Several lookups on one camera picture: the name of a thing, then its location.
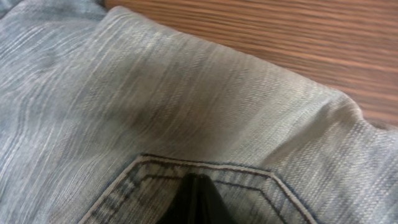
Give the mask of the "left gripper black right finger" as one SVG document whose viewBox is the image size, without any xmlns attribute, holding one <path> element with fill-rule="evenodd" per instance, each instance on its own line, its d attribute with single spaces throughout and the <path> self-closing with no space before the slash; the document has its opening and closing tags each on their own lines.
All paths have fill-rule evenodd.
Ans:
<svg viewBox="0 0 398 224">
<path fill-rule="evenodd" d="M 199 175 L 197 184 L 197 223 L 237 224 L 213 181 L 207 175 Z"/>
</svg>

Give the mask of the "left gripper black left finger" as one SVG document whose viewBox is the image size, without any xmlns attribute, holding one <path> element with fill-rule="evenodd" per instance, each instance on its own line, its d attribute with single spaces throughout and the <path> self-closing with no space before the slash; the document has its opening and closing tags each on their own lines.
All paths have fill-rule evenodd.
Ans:
<svg viewBox="0 0 398 224">
<path fill-rule="evenodd" d="M 157 224 L 194 224 L 197 222 L 198 176 L 182 178 L 177 193 Z"/>
</svg>

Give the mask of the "light blue denim shorts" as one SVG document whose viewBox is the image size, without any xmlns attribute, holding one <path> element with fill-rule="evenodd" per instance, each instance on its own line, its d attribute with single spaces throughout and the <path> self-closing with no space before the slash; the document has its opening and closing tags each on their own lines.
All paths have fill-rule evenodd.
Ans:
<svg viewBox="0 0 398 224">
<path fill-rule="evenodd" d="M 396 223 L 397 130 L 346 94 L 102 1 L 1 2 L 1 222 Z"/>
</svg>

